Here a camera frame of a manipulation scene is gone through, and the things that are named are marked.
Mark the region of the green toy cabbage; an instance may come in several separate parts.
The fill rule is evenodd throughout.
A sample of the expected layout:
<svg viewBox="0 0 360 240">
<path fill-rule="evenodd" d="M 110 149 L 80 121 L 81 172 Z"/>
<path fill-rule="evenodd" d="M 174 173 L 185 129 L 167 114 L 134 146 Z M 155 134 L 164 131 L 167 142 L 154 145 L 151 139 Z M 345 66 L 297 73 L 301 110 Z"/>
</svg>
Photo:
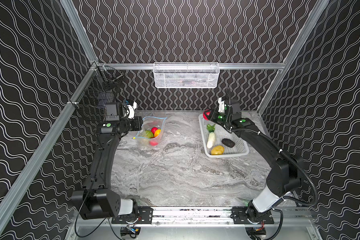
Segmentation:
<svg viewBox="0 0 360 240">
<path fill-rule="evenodd" d="M 150 130 L 146 130 L 142 133 L 142 138 L 152 139 L 154 138 L 154 134 Z"/>
</svg>

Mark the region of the clear zip bag blue zipper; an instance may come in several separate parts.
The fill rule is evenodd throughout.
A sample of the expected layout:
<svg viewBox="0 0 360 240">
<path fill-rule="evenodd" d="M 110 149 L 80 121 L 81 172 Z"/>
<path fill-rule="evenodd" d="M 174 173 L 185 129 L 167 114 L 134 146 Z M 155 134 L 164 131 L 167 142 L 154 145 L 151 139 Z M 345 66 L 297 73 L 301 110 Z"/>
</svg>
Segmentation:
<svg viewBox="0 0 360 240">
<path fill-rule="evenodd" d="M 133 137 L 140 145 L 157 146 L 164 135 L 167 117 L 144 117 L 142 129 Z"/>
</svg>

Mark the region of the red toy apple with stem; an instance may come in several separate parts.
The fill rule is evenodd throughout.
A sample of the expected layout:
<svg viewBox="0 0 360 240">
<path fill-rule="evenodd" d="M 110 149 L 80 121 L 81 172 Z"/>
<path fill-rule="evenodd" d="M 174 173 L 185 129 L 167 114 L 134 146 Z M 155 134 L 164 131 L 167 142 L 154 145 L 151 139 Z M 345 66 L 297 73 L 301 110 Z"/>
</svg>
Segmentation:
<svg viewBox="0 0 360 240">
<path fill-rule="evenodd" d="M 153 128 L 151 128 L 151 132 L 153 133 L 153 134 L 155 134 L 155 132 L 158 130 L 158 128 L 156 128 L 156 127 L 153 127 Z"/>
</svg>

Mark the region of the orange red toy peach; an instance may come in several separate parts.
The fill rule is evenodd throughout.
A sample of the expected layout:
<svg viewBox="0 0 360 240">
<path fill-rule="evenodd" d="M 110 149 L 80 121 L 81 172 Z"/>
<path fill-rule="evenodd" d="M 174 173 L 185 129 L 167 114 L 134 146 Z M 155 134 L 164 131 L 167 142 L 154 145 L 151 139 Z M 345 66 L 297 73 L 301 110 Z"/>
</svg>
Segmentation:
<svg viewBox="0 0 360 240">
<path fill-rule="evenodd" d="M 154 133 L 154 137 L 156 138 L 157 136 L 160 135 L 160 133 L 161 133 L 160 129 L 156 130 L 155 133 Z"/>
</svg>

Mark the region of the dark green toy avocado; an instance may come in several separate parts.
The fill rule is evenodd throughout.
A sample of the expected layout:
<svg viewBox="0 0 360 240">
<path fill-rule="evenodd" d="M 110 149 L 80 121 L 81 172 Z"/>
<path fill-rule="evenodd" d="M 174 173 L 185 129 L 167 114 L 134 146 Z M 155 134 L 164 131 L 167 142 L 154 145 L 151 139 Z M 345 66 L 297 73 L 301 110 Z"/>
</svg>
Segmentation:
<svg viewBox="0 0 360 240">
<path fill-rule="evenodd" d="M 222 144 L 227 146 L 228 148 L 233 148 L 236 145 L 236 143 L 230 139 L 222 139 Z"/>
</svg>

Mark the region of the white plastic perforated basket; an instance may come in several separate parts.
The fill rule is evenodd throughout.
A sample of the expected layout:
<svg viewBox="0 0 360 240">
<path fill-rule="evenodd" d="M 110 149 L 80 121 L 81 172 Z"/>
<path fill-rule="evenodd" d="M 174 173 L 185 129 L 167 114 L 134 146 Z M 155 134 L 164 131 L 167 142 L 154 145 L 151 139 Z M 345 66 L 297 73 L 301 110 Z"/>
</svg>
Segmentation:
<svg viewBox="0 0 360 240">
<path fill-rule="evenodd" d="M 207 142 L 209 137 L 209 131 L 207 130 L 207 125 L 213 125 L 211 121 L 205 120 L 203 114 L 199 115 L 199 125 L 202 134 L 202 140 L 204 144 L 204 150 L 206 155 L 209 158 L 234 158 L 234 157 L 241 157 L 247 155 L 250 150 L 246 141 L 242 140 L 241 138 L 237 137 L 234 134 L 228 133 L 223 127 L 216 125 L 215 134 L 216 134 L 216 141 L 212 148 L 207 148 Z M 229 139 L 235 143 L 232 148 L 225 146 L 222 143 L 223 139 Z M 212 155 L 211 151 L 216 146 L 223 146 L 224 152 L 222 155 Z"/>
</svg>

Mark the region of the red toy pomegranate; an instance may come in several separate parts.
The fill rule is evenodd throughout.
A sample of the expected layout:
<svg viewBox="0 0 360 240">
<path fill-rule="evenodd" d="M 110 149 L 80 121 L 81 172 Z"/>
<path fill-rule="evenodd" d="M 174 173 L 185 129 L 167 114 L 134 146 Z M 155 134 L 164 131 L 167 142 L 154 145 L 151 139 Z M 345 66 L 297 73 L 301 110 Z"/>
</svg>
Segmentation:
<svg viewBox="0 0 360 240">
<path fill-rule="evenodd" d="M 158 145 L 158 143 L 156 141 L 150 141 L 149 143 L 150 143 L 151 146 L 157 146 Z"/>
</svg>

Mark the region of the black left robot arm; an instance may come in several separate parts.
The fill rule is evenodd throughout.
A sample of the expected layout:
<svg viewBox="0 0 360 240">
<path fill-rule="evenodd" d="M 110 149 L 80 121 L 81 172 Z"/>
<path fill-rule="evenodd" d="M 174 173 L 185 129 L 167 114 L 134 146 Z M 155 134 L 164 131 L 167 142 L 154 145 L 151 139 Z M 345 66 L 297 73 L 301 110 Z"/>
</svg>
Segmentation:
<svg viewBox="0 0 360 240">
<path fill-rule="evenodd" d="M 88 177 L 81 190 L 73 192 L 72 204 L 84 220 L 122 217 L 127 222 L 139 218 L 138 204 L 122 199 L 111 187 L 115 152 L 123 137 L 140 131 L 143 119 L 135 115 L 133 101 L 105 105 L 105 120 L 96 128 L 96 150 Z"/>
</svg>

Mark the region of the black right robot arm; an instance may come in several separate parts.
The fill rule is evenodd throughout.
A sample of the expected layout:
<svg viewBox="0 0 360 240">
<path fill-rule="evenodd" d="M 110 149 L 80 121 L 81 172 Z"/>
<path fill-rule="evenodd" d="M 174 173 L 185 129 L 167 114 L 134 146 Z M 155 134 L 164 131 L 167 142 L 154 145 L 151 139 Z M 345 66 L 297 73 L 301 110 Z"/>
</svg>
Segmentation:
<svg viewBox="0 0 360 240">
<path fill-rule="evenodd" d="M 237 101 L 226 100 L 203 112 L 205 119 L 249 143 L 267 162 L 271 171 L 265 188 L 248 203 L 247 214 L 260 216 L 284 200 L 297 202 L 292 192 L 303 183 L 303 160 L 283 151 L 249 118 L 244 118 Z"/>
</svg>

